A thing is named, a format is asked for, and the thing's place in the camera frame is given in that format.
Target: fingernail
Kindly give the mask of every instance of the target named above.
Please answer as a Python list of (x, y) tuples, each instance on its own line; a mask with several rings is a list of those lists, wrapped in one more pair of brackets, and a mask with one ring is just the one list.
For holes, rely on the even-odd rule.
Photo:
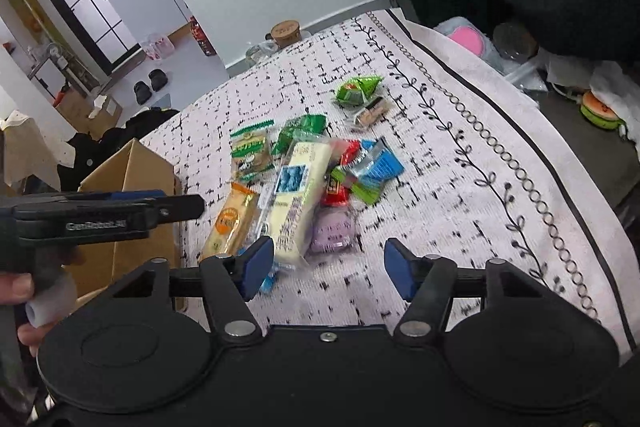
[(18, 299), (30, 297), (33, 293), (33, 279), (31, 279), (31, 275), (25, 273), (17, 277), (12, 285), (12, 290)]

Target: white tile floor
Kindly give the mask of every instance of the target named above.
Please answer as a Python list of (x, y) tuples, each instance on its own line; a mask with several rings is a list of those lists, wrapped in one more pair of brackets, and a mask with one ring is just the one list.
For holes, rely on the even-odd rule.
[(141, 109), (136, 103), (133, 86), (142, 80), (150, 87), (148, 74), (156, 68), (166, 73), (169, 83), (159, 92), (153, 92), (152, 97), (145, 103), (146, 107), (151, 107), (162, 97), (170, 95), (171, 107), (183, 110), (203, 94), (229, 79), (225, 65), (219, 57), (207, 57), (191, 36), (185, 36), (176, 44), (173, 55), (161, 63), (148, 58), (109, 90), (109, 94), (122, 106), (118, 126), (124, 126), (126, 121)]

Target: red bottle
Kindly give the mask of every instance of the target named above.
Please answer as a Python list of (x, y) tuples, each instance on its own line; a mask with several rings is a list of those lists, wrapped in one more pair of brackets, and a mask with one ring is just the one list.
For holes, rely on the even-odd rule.
[(196, 41), (200, 45), (200, 48), (202, 49), (204, 54), (207, 55), (207, 57), (212, 57), (213, 55), (217, 55), (215, 49), (213, 48), (213, 44), (211, 44), (209, 39), (207, 39), (207, 36), (205, 35), (204, 31), (200, 27), (200, 24), (198, 24), (196, 17), (191, 17), (190, 23), (191, 23), (191, 35), (193, 35), (193, 38), (196, 39)]

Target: green snack package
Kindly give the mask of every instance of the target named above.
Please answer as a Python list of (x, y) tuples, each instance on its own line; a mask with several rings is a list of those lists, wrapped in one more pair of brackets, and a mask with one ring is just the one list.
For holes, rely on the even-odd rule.
[(231, 133), (231, 168), (236, 180), (249, 181), (256, 174), (273, 169), (268, 120)]
[(378, 187), (362, 185), (360, 182), (350, 184), (347, 181), (347, 175), (345, 172), (338, 168), (331, 171), (331, 177), (340, 182), (344, 187), (347, 187), (351, 191), (351, 194), (367, 204), (376, 203), (376, 201), (380, 199), (380, 194), (382, 194), (382, 189), (384, 188), (384, 184), (380, 184)]
[(344, 105), (363, 105), (371, 98), (382, 81), (382, 76), (355, 76), (342, 84), (335, 93), (338, 103)]
[(297, 118), (287, 120), (278, 136), (278, 142), (273, 147), (273, 155), (280, 156), (289, 150), (289, 145), (293, 140), (293, 133), (300, 129), (312, 134), (322, 134), (326, 127), (326, 116), (324, 114), (305, 114)]

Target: white cylindrical handle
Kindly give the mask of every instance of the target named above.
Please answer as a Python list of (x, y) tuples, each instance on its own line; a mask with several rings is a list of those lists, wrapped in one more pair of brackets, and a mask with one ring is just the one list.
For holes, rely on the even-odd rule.
[(52, 287), (27, 302), (25, 308), (31, 326), (39, 328), (66, 317), (76, 307), (77, 293), (73, 277), (64, 272)]

